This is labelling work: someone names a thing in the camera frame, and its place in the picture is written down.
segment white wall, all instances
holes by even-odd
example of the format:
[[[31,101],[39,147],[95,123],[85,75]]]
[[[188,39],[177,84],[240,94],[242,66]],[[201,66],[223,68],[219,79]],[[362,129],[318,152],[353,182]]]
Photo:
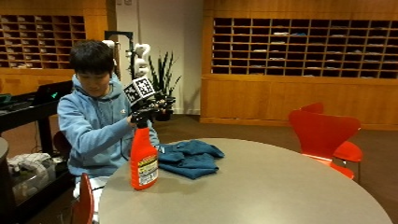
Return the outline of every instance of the white wall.
[[[139,17],[141,18],[141,44],[151,45],[149,55],[153,59],[167,51],[175,52],[177,62],[173,66],[175,77],[183,75],[175,89],[177,102],[176,114],[200,114],[200,73],[201,73],[201,0],[117,0],[117,29],[133,32],[133,42],[139,39]],[[127,37],[120,37],[121,43],[121,74],[123,83],[131,81],[127,71],[128,49]]]

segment light blue hoodie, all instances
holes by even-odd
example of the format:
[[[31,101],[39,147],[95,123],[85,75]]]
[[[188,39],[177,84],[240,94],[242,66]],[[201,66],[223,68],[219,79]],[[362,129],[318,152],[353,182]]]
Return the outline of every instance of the light blue hoodie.
[[[124,95],[124,87],[113,74],[111,92],[101,98],[87,95],[81,83],[73,75],[75,90],[59,103],[59,125],[72,150],[68,160],[71,173],[91,177],[112,175],[129,159],[132,139],[136,129],[125,118],[131,114],[131,105]],[[152,145],[160,143],[157,133],[148,121]]]

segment hoodie sleeve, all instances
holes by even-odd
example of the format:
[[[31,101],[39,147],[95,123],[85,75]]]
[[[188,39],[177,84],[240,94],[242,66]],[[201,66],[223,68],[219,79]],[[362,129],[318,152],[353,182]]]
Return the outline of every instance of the hoodie sleeve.
[[[133,128],[125,119],[121,119],[95,130],[69,97],[73,96],[61,98],[57,107],[60,131],[81,155],[95,156],[112,147],[128,133],[132,133]]]
[[[148,128],[149,128],[149,141],[152,146],[156,146],[160,144],[160,138],[159,138],[157,131],[153,129],[151,120],[148,121]]]

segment hand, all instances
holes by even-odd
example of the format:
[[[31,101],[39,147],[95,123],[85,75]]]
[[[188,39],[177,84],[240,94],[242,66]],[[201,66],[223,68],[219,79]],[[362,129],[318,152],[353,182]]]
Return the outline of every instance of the hand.
[[[128,116],[125,119],[127,119],[127,123],[128,123],[128,125],[129,125],[132,128],[135,128],[135,127],[137,126],[137,123],[132,123],[132,116]]]

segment cubby shelves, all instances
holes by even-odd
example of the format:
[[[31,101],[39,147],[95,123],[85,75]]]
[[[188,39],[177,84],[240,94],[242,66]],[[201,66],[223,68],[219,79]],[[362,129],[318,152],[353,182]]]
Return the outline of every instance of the cubby shelves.
[[[398,21],[215,18],[212,74],[398,78]]]
[[[0,16],[0,68],[68,69],[73,43],[85,39],[84,16]]]

